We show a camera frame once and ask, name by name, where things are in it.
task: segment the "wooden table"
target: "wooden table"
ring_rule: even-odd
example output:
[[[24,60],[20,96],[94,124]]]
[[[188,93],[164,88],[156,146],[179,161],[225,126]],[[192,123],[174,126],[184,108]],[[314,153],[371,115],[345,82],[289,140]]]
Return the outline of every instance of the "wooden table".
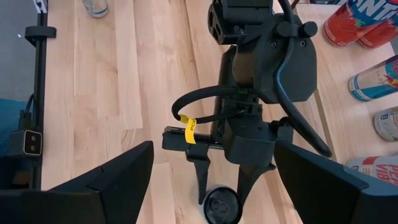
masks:
[[[197,205],[193,164],[183,153],[161,149],[166,126],[181,126],[170,112],[184,93],[215,85],[221,54],[206,24],[210,0],[108,0],[109,14],[91,18],[80,0],[53,0],[45,89],[42,188],[50,189],[132,148],[154,141],[155,162],[138,223],[205,223]],[[319,26],[337,6],[297,6],[303,21]],[[318,90],[297,107],[334,150],[338,162],[356,156],[391,154],[398,145],[374,132],[374,112],[396,106],[397,95],[370,103],[354,100],[348,78],[393,55],[389,44],[367,50],[357,44],[337,48],[319,32],[313,39],[318,58]],[[213,100],[184,109],[212,114]],[[264,105],[264,119],[284,115],[279,105]],[[208,125],[197,131],[206,133]],[[297,134],[296,145],[312,150]],[[236,189],[238,167],[211,151],[208,186]],[[241,223],[300,223],[276,171],[255,184]]]

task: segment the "yellow tag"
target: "yellow tag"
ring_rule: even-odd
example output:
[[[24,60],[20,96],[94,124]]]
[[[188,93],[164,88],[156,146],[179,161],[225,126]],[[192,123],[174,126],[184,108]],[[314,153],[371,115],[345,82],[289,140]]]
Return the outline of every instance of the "yellow tag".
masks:
[[[196,144],[193,134],[195,127],[197,126],[197,120],[195,118],[188,118],[187,127],[185,128],[185,140],[187,143]]]
[[[180,114],[180,121],[182,122],[182,123],[184,123],[184,124],[187,124],[188,123],[188,117],[187,116],[185,116],[184,114]]]

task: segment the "black can lid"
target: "black can lid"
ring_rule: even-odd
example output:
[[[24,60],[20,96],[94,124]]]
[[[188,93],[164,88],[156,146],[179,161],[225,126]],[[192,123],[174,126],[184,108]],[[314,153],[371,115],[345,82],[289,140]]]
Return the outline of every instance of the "black can lid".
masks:
[[[210,224],[237,224],[242,218],[243,206],[234,190],[217,187],[206,195],[203,210]]]

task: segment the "black cable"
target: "black cable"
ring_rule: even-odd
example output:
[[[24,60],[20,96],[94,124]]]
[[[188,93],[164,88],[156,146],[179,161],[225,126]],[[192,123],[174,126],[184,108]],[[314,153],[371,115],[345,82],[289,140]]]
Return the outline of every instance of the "black cable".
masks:
[[[172,105],[172,114],[175,119],[178,121],[181,121],[182,118],[178,114],[178,112],[184,107],[189,105],[190,103],[193,103],[196,100],[201,100],[204,98],[208,98],[211,96],[226,96],[226,95],[232,95],[238,93],[239,90],[235,86],[210,86],[206,88],[202,88],[199,90],[192,91],[190,93],[187,93],[183,96],[181,96],[179,99],[177,99],[173,105]],[[203,124],[203,123],[209,123],[213,121],[218,121],[221,119],[226,119],[230,118],[233,116],[236,116],[237,114],[240,114],[244,112],[243,110],[227,110],[224,111],[220,114],[214,114],[211,116],[205,116],[202,118],[195,118],[197,121],[197,124]]]
[[[284,12],[285,18],[287,22],[289,22],[292,26],[294,25],[294,16],[292,8],[287,0],[278,0],[282,10]],[[331,157],[332,153],[326,143],[322,140],[322,138],[315,132],[315,130],[308,124],[307,120],[300,114],[294,104],[290,101],[287,96],[282,82],[280,80],[281,73],[284,71],[286,64],[290,60],[290,56],[292,55],[294,48],[294,37],[289,39],[289,44],[287,47],[285,59],[282,61],[280,67],[274,74],[273,78],[273,86],[275,95],[287,116],[290,118],[290,123],[292,127],[308,142],[311,146],[321,155],[326,157]],[[262,101],[265,100],[265,96],[260,93],[259,97]]]
[[[29,100],[27,101],[26,107],[25,107],[25,113],[29,113],[30,112],[30,107],[32,106],[32,102],[34,101],[34,95],[32,94],[29,97]]]
[[[292,2],[292,4],[290,5],[290,7],[291,7],[292,9],[296,8],[296,5],[299,3],[299,1],[300,1],[300,0],[294,0],[294,1]]]

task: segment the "soda can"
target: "soda can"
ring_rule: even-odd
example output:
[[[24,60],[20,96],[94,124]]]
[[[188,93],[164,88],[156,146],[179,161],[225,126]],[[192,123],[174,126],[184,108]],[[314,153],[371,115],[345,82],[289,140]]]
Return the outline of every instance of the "soda can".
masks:
[[[348,0],[323,25],[327,40],[337,46],[357,41],[398,11],[398,0]]]
[[[108,2],[106,0],[83,0],[86,11],[92,17],[103,17],[108,13]]]
[[[346,166],[387,183],[398,185],[398,156],[356,158]]]
[[[358,43],[365,47],[375,49],[390,42],[397,35],[398,16],[395,15],[361,37]]]
[[[398,91],[398,55],[351,78],[348,89],[358,100],[371,101]]]
[[[386,141],[398,141],[398,106],[374,115],[374,129]]]

